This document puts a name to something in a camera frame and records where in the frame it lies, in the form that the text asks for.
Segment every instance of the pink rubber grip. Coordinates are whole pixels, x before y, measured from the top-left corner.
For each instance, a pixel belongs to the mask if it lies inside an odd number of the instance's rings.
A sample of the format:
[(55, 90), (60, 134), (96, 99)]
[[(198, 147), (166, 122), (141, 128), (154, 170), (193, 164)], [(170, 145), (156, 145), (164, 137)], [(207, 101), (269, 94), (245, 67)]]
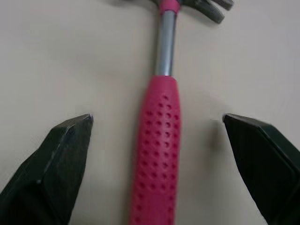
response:
[(180, 104), (174, 78), (152, 78), (138, 132), (130, 225), (173, 225), (180, 147)]

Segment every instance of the hammer handle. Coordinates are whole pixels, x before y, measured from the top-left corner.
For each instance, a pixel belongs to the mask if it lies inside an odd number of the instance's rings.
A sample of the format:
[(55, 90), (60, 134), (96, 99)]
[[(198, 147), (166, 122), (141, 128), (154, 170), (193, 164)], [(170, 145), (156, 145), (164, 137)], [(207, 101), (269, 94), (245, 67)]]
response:
[(139, 119), (130, 225), (173, 225), (179, 147), (177, 82), (154, 76)]

